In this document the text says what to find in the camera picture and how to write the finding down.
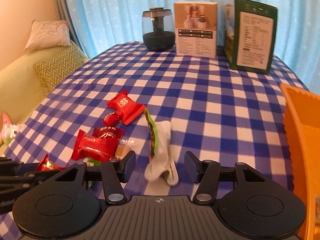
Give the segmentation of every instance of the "red snack package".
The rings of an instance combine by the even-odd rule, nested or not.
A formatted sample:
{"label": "red snack package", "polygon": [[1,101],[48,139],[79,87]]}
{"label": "red snack package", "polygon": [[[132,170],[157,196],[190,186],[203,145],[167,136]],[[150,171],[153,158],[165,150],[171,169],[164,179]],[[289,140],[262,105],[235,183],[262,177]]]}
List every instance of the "red snack package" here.
{"label": "red snack package", "polygon": [[35,171],[53,171],[53,170],[62,171],[66,168],[68,168],[68,166],[60,167],[57,164],[54,164],[52,161],[50,161],[48,155],[46,154],[43,160],[39,163]]}
{"label": "red snack package", "polygon": [[118,141],[117,137],[96,138],[79,130],[71,159],[77,161],[88,157],[100,162],[108,161],[115,155]]}
{"label": "red snack package", "polygon": [[107,106],[122,113],[121,120],[125,125],[136,119],[146,108],[144,105],[138,104],[129,98],[127,90],[122,90],[118,93],[107,103]]}
{"label": "red snack package", "polygon": [[103,119],[102,123],[105,124],[105,126],[115,126],[119,120],[121,119],[121,113],[113,112],[111,114],[107,114],[106,117]]}
{"label": "red snack package", "polygon": [[118,139],[120,139],[123,134],[124,134],[123,129],[106,126],[102,128],[94,128],[92,136],[98,137],[98,138],[117,137]]}

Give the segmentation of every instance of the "blue curtain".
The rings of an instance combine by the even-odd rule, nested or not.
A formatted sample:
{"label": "blue curtain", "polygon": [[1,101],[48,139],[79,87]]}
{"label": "blue curtain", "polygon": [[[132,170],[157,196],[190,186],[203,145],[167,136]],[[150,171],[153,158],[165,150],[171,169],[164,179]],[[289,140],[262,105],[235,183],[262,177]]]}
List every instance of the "blue curtain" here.
{"label": "blue curtain", "polygon": [[[151,7],[173,11],[183,0],[66,0],[80,42],[89,57],[117,43],[141,41],[142,12]],[[222,6],[228,0],[215,1]],[[274,54],[313,92],[320,94],[320,0],[256,0],[279,9]],[[218,44],[223,44],[222,10],[218,12]]]}

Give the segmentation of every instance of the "green box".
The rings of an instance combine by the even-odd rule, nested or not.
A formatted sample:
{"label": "green box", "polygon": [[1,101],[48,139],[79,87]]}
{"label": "green box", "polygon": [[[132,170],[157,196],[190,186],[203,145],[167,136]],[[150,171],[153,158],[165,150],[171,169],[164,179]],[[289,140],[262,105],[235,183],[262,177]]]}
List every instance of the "green box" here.
{"label": "green box", "polygon": [[229,67],[268,74],[276,40],[278,9],[250,1],[234,0],[224,6],[224,51]]}

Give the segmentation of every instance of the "gray curtain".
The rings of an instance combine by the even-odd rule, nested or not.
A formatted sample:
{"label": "gray curtain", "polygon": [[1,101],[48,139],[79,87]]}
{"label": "gray curtain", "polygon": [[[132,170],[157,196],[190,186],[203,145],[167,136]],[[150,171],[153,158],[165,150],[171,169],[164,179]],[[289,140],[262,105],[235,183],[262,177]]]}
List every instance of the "gray curtain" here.
{"label": "gray curtain", "polygon": [[69,11],[68,11],[68,7],[67,7],[67,3],[66,0],[53,0],[55,3],[55,9],[56,9],[56,14],[58,16],[58,18],[60,20],[66,20],[68,22],[69,25],[69,29],[70,29],[70,39],[72,39],[75,44],[82,50],[82,46],[81,46],[81,42],[78,40],[78,37],[76,35],[76,31],[74,29],[72,20],[70,18],[69,15]]}

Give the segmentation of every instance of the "checkered tablecloth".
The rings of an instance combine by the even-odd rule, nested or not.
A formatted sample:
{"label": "checkered tablecloth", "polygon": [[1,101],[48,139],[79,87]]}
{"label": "checkered tablecloth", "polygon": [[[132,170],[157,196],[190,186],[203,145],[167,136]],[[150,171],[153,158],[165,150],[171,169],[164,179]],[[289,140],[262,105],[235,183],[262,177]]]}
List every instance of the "checkered tablecloth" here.
{"label": "checkered tablecloth", "polygon": [[[39,162],[46,153],[59,166],[71,165],[79,129],[92,133],[113,110],[106,102],[127,89],[129,97],[145,104],[155,121],[172,125],[170,151],[179,184],[163,179],[148,183],[144,170],[150,149],[149,128],[142,115],[125,129],[135,140],[135,170],[124,191],[128,197],[193,195],[197,186],[183,166],[186,151],[200,160],[223,166],[245,162],[282,186],[292,189],[291,163],[283,128],[285,99],[279,84],[306,88],[274,57],[270,75],[228,69],[219,51],[216,59],[177,56],[175,49],[151,52],[139,42],[116,45],[68,76],[34,111],[6,152],[23,162]],[[95,186],[96,194],[101,184]],[[221,196],[229,190],[222,185]],[[0,216],[0,236],[17,239],[12,213]]]}

